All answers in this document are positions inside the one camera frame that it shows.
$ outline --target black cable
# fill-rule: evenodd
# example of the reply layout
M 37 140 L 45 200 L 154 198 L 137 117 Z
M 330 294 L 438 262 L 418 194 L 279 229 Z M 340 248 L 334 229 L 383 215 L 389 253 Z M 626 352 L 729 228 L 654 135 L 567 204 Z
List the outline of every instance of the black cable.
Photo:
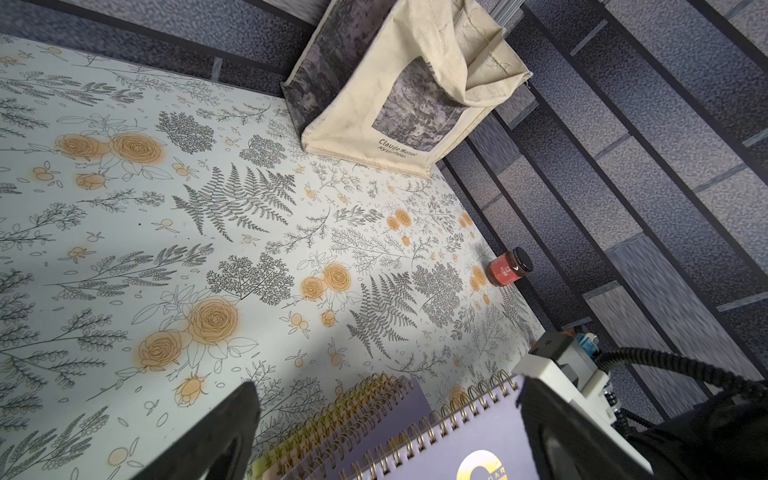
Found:
M 629 411 L 629 410 L 627 410 L 625 408 L 621 409 L 621 413 L 626 415 L 628 419 L 632 420 L 633 422 L 639 423 L 640 425 L 642 425 L 646 429 L 652 429 L 653 427 L 656 426 L 656 424 L 653 423 L 651 420 L 646 420 L 645 418 L 639 416 L 637 413 L 631 412 L 631 411 Z
M 768 399 L 768 388 L 760 382 L 754 382 L 736 373 L 727 372 L 719 367 L 712 366 L 709 363 L 673 353 L 622 347 L 612 352 L 603 352 L 595 360 L 595 363 L 604 372 L 609 372 L 613 367 L 627 363 L 655 366 L 659 369 L 680 373 L 692 379 L 709 383 L 726 392 L 737 392 L 748 397 Z
M 615 407 L 619 403 L 619 399 L 616 397 L 616 394 L 613 393 L 613 391 L 606 392 L 605 399 L 608 401 L 608 405 L 611 407 Z M 626 437 L 630 432 L 629 421 L 627 420 L 627 416 L 622 412 L 622 410 L 623 409 L 614 409 L 616 422 L 614 422 L 613 425 L 616 431 L 621 434 L 621 436 Z

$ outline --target canvas tote bag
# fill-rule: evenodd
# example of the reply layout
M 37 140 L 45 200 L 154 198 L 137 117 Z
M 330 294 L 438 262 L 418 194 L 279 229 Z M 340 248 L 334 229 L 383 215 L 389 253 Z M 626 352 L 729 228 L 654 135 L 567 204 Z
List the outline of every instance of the canvas tote bag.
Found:
M 305 151 L 428 177 L 532 73 L 475 0 L 332 0 L 283 84 Z

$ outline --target small jar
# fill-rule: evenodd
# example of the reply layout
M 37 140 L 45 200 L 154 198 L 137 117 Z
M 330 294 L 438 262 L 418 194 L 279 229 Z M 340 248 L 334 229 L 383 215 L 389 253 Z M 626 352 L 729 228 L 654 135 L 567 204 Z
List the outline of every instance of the small jar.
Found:
M 496 286 L 509 285 L 533 271 L 533 263 L 528 254 L 520 247 L 503 253 L 485 268 L 485 275 Z

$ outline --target spiral notebook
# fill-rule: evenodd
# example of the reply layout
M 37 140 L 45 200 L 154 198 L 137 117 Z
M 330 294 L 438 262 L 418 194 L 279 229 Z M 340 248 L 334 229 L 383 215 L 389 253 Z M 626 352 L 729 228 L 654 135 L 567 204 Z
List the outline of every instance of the spiral notebook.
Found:
M 248 480 L 282 478 L 286 470 L 290 470 L 306 456 L 306 452 L 318 445 L 328 447 L 328 442 L 333 442 L 344 429 L 360 420 L 364 408 L 387 395 L 389 387 L 395 385 L 396 381 L 396 378 L 386 374 L 374 374 L 337 396 L 335 402 L 308 419 L 310 423 L 300 425 L 291 435 L 259 457 L 252 465 Z
M 517 400 L 524 376 L 509 377 L 500 372 L 490 389 L 474 400 L 463 396 L 464 405 L 452 402 L 453 412 L 437 422 L 422 420 L 417 432 L 412 427 L 393 435 L 388 442 L 379 436 L 394 428 L 373 429 L 354 445 L 358 452 L 346 461 L 333 464 L 328 458 L 306 470 L 302 480 L 382 480 L 391 478 L 457 478 L 457 480 L 538 480 L 528 436 Z M 384 426 L 385 420 L 377 426 Z M 361 450 L 366 450 L 362 457 Z
M 502 377 L 496 387 L 411 436 L 389 455 L 377 455 L 375 461 L 369 457 L 372 461 L 350 476 L 361 480 L 383 478 L 384 474 L 393 480 L 538 480 L 517 405 L 525 378 L 499 374 Z
M 380 399 L 369 404 L 363 420 L 350 425 L 328 448 L 316 449 L 303 458 L 283 478 L 306 478 L 311 472 L 315 472 L 315 478 L 321 478 L 320 472 L 327 478 L 338 478 L 344 471 L 350 472 L 354 464 L 364 462 L 368 450 L 386 444 L 431 412 L 419 381 L 401 378 Z

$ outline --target gold logo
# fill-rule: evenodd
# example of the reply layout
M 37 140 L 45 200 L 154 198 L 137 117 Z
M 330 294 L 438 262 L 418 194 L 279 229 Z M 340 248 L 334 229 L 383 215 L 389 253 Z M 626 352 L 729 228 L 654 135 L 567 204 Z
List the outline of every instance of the gold logo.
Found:
M 507 480 L 502 462 L 488 450 L 475 450 L 464 458 L 458 466 L 456 480 L 469 480 L 472 471 L 482 467 L 488 472 L 488 480 Z

